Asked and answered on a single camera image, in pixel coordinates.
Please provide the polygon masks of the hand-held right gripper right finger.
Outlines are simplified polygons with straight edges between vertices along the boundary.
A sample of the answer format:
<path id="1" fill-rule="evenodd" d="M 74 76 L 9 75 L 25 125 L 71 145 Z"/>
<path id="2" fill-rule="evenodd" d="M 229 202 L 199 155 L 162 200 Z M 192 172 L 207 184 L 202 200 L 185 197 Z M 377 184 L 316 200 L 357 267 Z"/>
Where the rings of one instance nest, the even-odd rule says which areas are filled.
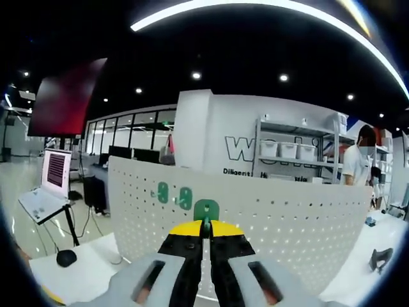
<path id="1" fill-rule="evenodd" d="M 321 306 L 285 268 L 260 258 L 233 224 L 211 222 L 210 261 L 220 306 Z"/>

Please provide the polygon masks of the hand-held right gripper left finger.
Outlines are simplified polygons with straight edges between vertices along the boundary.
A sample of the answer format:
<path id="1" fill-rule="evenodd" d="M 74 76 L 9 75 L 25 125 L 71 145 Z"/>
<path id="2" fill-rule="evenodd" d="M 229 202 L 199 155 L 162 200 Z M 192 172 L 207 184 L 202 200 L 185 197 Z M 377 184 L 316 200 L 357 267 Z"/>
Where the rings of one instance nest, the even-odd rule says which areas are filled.
<path id="1" fill-rule="evenodd" d="M 133 261 L 109 282 L 108 306 L 193 306 L 201 281 L 201 220 L 179 224 L 159 250 Z"/>

